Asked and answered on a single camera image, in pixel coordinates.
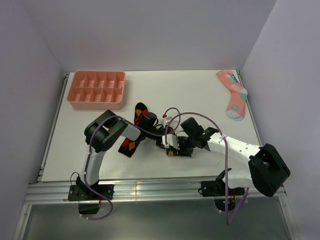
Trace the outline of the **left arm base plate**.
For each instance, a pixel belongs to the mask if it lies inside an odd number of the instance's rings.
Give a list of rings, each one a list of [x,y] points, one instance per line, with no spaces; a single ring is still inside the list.
[[[114,185],[113,184],[98,184],[95,187],[95,191],[98,192],[100,195],[105,196],[109,200],[113,199],[114,194]],[[69,188],[69,193],[67,197],[68,201],[71,202],[78,202],[78,201],[97,201],[102,200],[102,197],[93,193],[89,189],[86,189],[83,192],[79,186],[71,185]]]

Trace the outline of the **brown tan argyle sock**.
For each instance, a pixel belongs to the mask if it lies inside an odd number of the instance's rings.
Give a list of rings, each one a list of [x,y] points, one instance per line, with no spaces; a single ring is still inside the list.
[[[165,148],[165,150],[166,150],[166,155],[167,155],[168,157],[175,157],[175,156],[177,156],[178,149]]]

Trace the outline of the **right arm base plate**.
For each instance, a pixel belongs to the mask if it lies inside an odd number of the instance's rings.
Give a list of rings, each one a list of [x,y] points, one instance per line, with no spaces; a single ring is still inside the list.
[[[200,182],[198,191],[203,197],[222,197],[226,195],[225,183],[222,180],[207,180]],[[242,187],[228,188],[228,196],[242,196],[245,189]]]

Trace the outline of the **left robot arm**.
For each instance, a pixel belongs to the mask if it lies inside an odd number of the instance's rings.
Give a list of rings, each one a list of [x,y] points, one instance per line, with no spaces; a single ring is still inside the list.
[[[105,153],[121,136],[125,139],[118,152],[129,158],[146,138],[160,141],[166,127],[155,125],[157,122],[157,116],[148,110],[136,113],[134,123],[107,110],[90,123],[84,130],[88,153],[83,170],[76,178],[75,193],[85,200],[95,198],[99,191],[99,173]]]

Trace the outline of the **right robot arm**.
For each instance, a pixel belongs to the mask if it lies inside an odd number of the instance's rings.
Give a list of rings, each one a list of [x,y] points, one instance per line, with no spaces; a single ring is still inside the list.
[[[229,167],[216,179],[216,189],[222,195],[233,189],[256,188],[261,194],[272,197],[291,175],[291,171],[277,149],[266,143],[249,144],[222,135],[216,128],[204,129],[193,117],[181,127],[186,136],[167,135],[163,142],[175,151],[176,156],[191,157],[195,148],[224,154],[242,164],[240,169]]]

